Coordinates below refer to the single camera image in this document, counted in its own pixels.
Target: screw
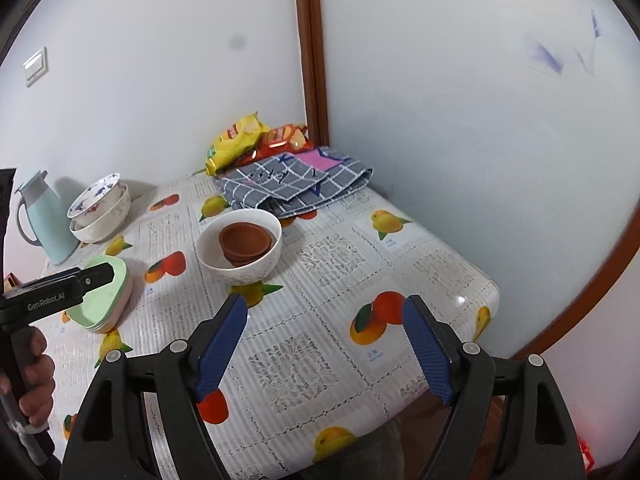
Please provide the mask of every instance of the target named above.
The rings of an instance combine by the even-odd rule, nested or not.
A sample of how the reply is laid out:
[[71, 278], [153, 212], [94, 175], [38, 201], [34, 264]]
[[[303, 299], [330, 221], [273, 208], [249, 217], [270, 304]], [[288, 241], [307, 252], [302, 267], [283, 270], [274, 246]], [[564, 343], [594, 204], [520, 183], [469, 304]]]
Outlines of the screw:
[[534, 366], [542, 366], [545, 363], [545, 360], [538, 354], [531, 354], [529, 356], [529, 362]]
[[187, 342], [184, 339], [176, 339], [169, 345], [169, 350], [174, 354], [179, 354], [180, 352], [184, 352], [187, 348]]
[[114, 363], [120, 358], [120, 350], [110, 350], [104, 357], [108, 362]]
[[462, 345], [463, 351], [467, 354], [477, 355], [480, 353], [480, 347], [476, 343], [472, 343], [471, 341], [467, 341]]

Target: gray plaid cloth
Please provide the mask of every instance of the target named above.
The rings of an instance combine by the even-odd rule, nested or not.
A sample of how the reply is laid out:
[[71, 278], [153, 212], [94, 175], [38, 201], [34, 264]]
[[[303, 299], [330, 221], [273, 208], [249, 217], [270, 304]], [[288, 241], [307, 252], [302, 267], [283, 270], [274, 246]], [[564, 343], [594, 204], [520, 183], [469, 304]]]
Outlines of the gray plaid cloth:
[[318, 209], [366, 186], [373, 170], [327, 146], [322, 156], [339, 161], [318, 170], [290, 153], [270, 156], [221, 177], [222, 193], [233, 209], [260, 208], [287, 218]]

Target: blue gripper pad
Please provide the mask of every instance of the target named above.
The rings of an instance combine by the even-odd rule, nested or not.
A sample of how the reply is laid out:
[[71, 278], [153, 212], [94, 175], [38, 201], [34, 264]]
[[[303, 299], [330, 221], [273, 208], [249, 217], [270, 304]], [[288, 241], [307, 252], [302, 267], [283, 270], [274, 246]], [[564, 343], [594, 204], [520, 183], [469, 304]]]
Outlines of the blue gripper pad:
[[[426, 310], [422, 313], [414, 301], [419, 301]], [[427, 306], [418, 296], [410, 296], [404, 300], [402, 307], [402, 324], [409, 342], [418, 358], [422, 373], [429, 383], [431, 391], [439, 396], [446, 405], [450, 405], [456, 397], [457, 391], [452, 386], [451, 360], [438, 341], [438, 338], [425, 320], [431, 316], [432, 324], [437, 328], [435, 318], [428, 312]]]
[[198, 402], [220, 386], [222, 375], [234, 354], [247, 318], [246, 300], [238, 295], [219, 329], [198, 360], [198, 381], [194, 393]]

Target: human hand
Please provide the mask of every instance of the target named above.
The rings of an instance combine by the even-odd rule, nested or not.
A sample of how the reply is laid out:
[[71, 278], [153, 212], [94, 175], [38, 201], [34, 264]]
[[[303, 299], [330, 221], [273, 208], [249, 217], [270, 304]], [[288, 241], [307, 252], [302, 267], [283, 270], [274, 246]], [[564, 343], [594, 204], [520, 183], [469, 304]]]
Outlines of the human hand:
[[[29, 417], [30, 424], [34, 428], [39, 428], [47, 421], [53, 409], [52, 394], [56, 387], [53, 371], [56, 366], [51, 357], [43, 354], [47, 348], [47, 340], [37, 328], [33, 329], [30, 345], [35, 361], [24, 369], [24, 373], [29, 383], [35, 388], [24, 394], [18, 401], [18, 405], [21, 412]], [[7, 394], [10, 391], [11, 383], [8, 377], [0, 374], [0, 394]]]

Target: table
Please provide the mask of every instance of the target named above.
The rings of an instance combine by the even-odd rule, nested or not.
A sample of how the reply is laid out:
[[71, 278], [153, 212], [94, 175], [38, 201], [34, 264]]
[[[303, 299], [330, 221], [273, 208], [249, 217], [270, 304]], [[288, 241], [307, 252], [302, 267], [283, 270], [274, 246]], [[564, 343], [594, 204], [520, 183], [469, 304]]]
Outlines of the table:
[[[134, 291], [110, 340], [130, 348], [128, 356], [157, 352], [188, 337], [230, 292], [199, 264], [194, 248], [210, 218], [230, 210], [222, 197], [204, 206], [219, 193], [202, 174], [159, 187], [132, 203], [113, 240], [81, 247], [45, 273], [120, 248]], [[321, 432], [350, 442], [428, 389], [403, 327], [394, 324], [400, 294], [420, 294], [462, 341], [498, 309], [492, 280], [371, 189], [285, 224], [275, 270], [243, 290], [254, 306], [220, 384], [229, 415], [207, 424], [236, 479], [276, 479], [305, 468], [332, 450]], [[146, 283], [146, 270], [172, 254], [175, 269]], [[56, 362], [50, 423], [59, 457], [65, 417], [77, 413], [105, 339], [67, 321], [56, 315], [37, 323]], [[163, 477], [177, 478], [155, 396], [146, 402]]]

